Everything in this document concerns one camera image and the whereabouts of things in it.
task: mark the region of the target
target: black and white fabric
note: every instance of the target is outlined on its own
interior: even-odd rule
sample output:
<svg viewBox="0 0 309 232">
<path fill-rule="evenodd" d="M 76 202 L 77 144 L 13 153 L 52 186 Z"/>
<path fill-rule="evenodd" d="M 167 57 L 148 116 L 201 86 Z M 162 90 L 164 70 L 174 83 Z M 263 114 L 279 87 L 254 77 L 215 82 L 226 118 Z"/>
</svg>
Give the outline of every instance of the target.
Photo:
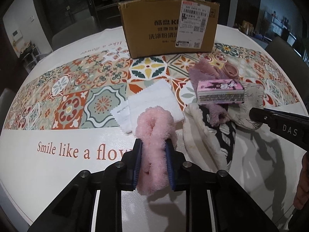
<svg viewBox="0 0 309 232">
<path fill-rule="evenodd" d="M 234 146 L 235 146 L 235 124 L 232 121 L 228 121 L 225 124 L 220 124 L 217 127 L 211 126 L 210 113 L 206 107 L 199 105 L 200 110 L 202 110 L 203 122 L 209 128 L 209 131 L 214 133 L 218 142 L 220 144 L 220 150 L 226 156 L 227 160 L 227 170 L 230 170 L 232 163 Z"/>
<path fill-rule="evenodd" d="M 234 146 L 235 124 L 228 121 L 212 127 L 207 108 L 196 103 L 184 110 L 183 141 L 191 160 L 203 170 L 230 170 Z"/>
</svg>

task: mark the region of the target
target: thermostat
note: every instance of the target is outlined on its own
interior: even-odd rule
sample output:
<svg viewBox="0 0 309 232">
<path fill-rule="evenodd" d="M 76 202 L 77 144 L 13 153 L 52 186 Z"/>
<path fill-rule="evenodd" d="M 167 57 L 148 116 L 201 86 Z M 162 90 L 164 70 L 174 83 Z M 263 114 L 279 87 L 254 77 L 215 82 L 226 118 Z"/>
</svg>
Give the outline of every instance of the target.
<svg viewBox="0 0 309 232">
<path fill-rule="evenodd" d="M 23 35 L 21 34 L 20 30 L 15 30 L 13 33 L 13 39 L 15 40 L 15 42 L 17 42 L 19 39 L 21 39 L 23 37 Z"/>
</svg>

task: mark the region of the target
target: floor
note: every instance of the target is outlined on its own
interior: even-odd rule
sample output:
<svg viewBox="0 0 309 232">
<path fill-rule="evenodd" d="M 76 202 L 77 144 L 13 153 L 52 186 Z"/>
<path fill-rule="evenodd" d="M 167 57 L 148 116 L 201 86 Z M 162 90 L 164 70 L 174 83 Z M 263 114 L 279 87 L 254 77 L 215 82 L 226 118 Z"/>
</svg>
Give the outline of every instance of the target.
<svg viewBox="0 0 309 232">
<path fill-rule="evenodd" d="M 259 40 L 257 38 L 254 38 L 252 36 L 249 36 L 253 41 L 255 41 L 259 46 L 261 46 L 263 49 L 265 49 L 268 45 L 268 43 L 262 41 L 262 40 Z"/>
</svg>

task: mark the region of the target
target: purple fuzzy cloth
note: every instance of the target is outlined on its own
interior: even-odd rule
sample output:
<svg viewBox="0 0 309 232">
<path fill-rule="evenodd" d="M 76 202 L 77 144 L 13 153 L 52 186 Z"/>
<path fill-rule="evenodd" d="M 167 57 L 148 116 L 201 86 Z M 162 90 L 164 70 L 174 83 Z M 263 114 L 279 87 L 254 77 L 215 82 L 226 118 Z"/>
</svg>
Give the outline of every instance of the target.
<svg viewBox="0 0 309 232">
<path fill-rule="evenodd" d="M 214 68 L 211 64 L 209 64 L 205 59 L 201 59 L 195 66 L 189 69 L 189 77 L 191 80 L 191 84 L 196 93 L 198 81 L 205 81 L 210 79 L 229 79 L 229 77 L 223 72 L 219 71 L 219 73 L 213 73 Z M 230 119 L 228 117 L 227 111 L 218 104 L 208 103 L 203 104 L 210 113 L 210 124 L 212 126 L 218 126 L 220 124 L 224 124 L 228 122 Z"/>
</svg>

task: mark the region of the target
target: white fabric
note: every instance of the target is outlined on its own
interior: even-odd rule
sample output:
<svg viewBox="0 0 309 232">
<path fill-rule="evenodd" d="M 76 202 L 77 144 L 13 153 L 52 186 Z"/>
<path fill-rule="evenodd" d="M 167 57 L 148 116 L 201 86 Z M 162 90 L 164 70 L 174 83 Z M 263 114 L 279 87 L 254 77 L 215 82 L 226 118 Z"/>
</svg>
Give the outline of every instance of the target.
<svg viewBox="0 0 309 232">
<path fill-rule="evenodd" d="M 134 134 L 137 118 L 149 107 L 161 106 L 172 114 L 175 123 L 183 120 L 183 114 L 175 95 L 172 93 L 170 85 L 164 79 L 160 79 L 139 93 L 129 96 L 128 101 Z"/>
<path fill-rule="evenodd" d="M 127 100 L 122 101 L 120 103 L 120 105 L 118 105 L 114 109 L 112 109 L 111 114 L 113 115 L 113 117 L 117 121 L 121 130 L 123 130 L 125 133 L 132 132 L 129 102 Z"/>
<path fill-rule="evenodd" d="M 245 89 L 244 103 L 231 104 L 228 108 L 228 116 L 236 125 L 249 130 L 257 130 L 261 123 L 254 122 L 249 117 L 252 107 L 263 109 L 264 87 L 261 84 L 242 82 Z"/>
<path fill-rule="evenodd" d="M 188 104 L 184 109 L 184 116 L 183 142 L 193 162 L 203 170 L 228 171 L 226 154 L 221 150 L 220 143 L 215 136 L 216 131 L 205 125 L 203 113 L 198 104 Z"/>
</svg>

